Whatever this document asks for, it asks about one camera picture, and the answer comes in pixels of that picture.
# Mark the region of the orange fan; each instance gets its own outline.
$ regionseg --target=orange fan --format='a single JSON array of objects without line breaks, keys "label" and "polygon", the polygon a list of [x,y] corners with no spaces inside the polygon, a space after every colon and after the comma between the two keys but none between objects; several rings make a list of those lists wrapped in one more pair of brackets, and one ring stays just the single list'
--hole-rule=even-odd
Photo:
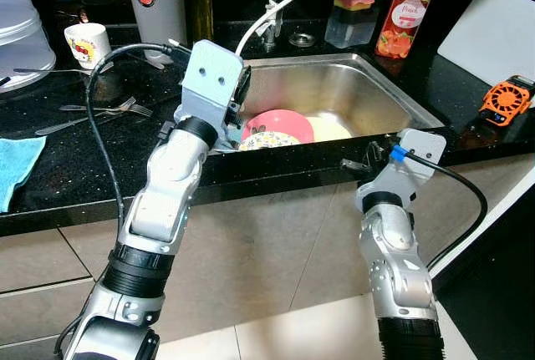
[{"label": "orange fan", "polygon": [[507,126],[515,116],[526,112],[533,93],[535,82],[523,76],[512,76],[485,94],[479,115],[498,126]]}]

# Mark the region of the blue towel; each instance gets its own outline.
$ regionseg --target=blue towel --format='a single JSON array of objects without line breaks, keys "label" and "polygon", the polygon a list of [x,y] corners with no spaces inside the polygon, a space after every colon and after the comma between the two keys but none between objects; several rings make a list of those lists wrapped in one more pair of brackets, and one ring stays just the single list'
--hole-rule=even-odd
[{"label": "blue towel", "polygon": [[36,139],[0,139],[0,212],[8,212],[13,191],[24,185],[43,151],[46,136]]}]

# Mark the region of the red soap bottle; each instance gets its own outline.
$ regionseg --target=red soap bottle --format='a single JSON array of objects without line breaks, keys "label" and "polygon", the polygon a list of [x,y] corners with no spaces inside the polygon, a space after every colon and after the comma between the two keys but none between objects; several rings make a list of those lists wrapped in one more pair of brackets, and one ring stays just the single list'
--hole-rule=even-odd
[{"label": "red soap bottle", "polygon": [[393,0],[375,45],[375,53],[406,58],[431,0]]}]

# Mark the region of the white cutting board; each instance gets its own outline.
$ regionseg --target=white cutting board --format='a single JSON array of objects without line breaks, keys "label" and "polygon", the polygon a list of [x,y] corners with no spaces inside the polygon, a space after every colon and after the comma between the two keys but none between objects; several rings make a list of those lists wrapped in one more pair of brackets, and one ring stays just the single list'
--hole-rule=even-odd
[{"label": "white cutting board", "polygon": [[535,80],[535,2],[473,0],[438,53],[492,86],[514,74]]}]

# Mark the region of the speckled black countertop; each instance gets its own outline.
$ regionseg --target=speckled black countertop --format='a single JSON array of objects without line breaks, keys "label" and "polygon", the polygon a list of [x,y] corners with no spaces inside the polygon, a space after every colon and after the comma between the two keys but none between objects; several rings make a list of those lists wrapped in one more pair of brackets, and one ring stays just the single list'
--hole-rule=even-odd
[{"label": "speckled black countertop", "polygon": [[[233,49],[248,23],[226,23],[217,28],[216,41]],[[323,37],[324,23],[285,25],[286,33],[300,29]],[[356,52],[398,87],[440,119],[448,146],[441,164],[455,165],[533,152],[535,111],[519,116],[508,128],[474,122],[489,86],[436,53],[443,35],[420,35],[403,61],[373,54],[372,46],[337,50],[319,42],[295,48],[283,35],[276,50],[262,53],[252,43],[244,58],[287,57],[321,53]],[[136,40],[130,29],[110,29],[112,44]],[[69,53],[60,53],[56,68],[73,65]],[[101,120],[100,131],[110,152],[124,197],[133,196],[145,183],[146,161],[162,123],[172,119],[180,103],[182,72],[173,66],[161,71],[132,58],[115,63],[103,76],[96,100],[118,104],[133,95],[154,110],[151,118],[122,114]],[[0,136],[34,137],[34,131],[77,119],[84,113],[58,111],[63,104],[82,104],[84,75],[50,74],[16,94],[0,95]],[[195,203],[203,204],[317,185],[359,179],[339,166],[340,160],[360,161],[367,144],[384,136],[368,136],[273,150],[212,155],[205,163]],[[7,214],[0,215],[0,236],[101,221],[115,217],[115,202],[104,162],[87,123],[47,138],[28,182],[16,190]]]}]

